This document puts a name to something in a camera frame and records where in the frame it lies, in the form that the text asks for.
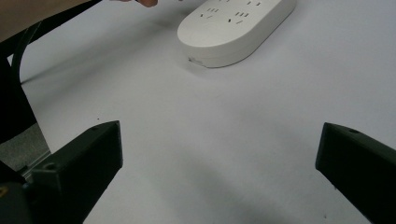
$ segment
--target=black cable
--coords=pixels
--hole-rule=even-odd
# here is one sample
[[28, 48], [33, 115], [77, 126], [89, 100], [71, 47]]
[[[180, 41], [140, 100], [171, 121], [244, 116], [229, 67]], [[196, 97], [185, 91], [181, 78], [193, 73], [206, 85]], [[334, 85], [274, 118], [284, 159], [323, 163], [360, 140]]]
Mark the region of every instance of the black cable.
[[22, 61], [23, 53], [26, 50], [26, 47], [32, 41], [32, 38], [35, 35], [35, 32], [38, 30], [38, 27], [40, 27], [40, 25], [41, 25], [41, 21], [27, 28], [24, 31], [22, 38], [18, 43], [18, 46], [15, 48], [14, 55], [12, 56], [11, 69], [12, 72], [14, 73], [15, 80], [18, 83], [21, 83], [20, 69], [21, 69], [21, 61]]

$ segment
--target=white table surface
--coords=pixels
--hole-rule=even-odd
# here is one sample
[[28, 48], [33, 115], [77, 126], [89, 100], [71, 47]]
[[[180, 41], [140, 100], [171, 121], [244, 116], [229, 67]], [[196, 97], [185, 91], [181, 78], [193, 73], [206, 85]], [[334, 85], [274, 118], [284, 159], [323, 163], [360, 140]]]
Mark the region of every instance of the white table surface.
[[369, 223], [315, 160], [324, 122], [396, 148], [396, 1], [298, 0], [218, 69], [189, 63], [177, 39], [202, 3], [105, 1], [26, 51], [51, 151], [120, 121], [124, 166], [85, 223]]

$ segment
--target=white power strip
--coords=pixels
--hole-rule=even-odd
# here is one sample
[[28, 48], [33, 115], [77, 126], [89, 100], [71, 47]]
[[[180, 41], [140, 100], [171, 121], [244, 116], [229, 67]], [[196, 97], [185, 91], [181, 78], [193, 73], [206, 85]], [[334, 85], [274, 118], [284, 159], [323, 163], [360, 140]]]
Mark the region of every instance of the white power strip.
[[179, 25], [189, 60], [205, 67], [242, 61], [294, 10], [296, 0], [208, 0]]

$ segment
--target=hand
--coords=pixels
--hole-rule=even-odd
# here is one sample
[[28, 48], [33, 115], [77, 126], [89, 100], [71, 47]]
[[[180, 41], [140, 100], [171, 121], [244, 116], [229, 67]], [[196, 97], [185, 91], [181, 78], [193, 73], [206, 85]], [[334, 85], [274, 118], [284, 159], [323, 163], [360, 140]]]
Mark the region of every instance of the hand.
[[[131, 0], [119, 0], [121, 2], [130, 2]], [[158, 0], [135, 0], [145, 7], [154, 7], [157, 5]]]

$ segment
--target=power strip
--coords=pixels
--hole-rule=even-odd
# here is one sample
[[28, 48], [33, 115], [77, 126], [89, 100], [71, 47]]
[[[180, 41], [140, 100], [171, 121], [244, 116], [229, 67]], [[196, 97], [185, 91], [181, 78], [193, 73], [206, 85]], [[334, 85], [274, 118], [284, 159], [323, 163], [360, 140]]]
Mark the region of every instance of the power strip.
[[244, 60], [294, 10], [296, 0], [207, 0], [179, 25], [193, 63], [222, 67]]

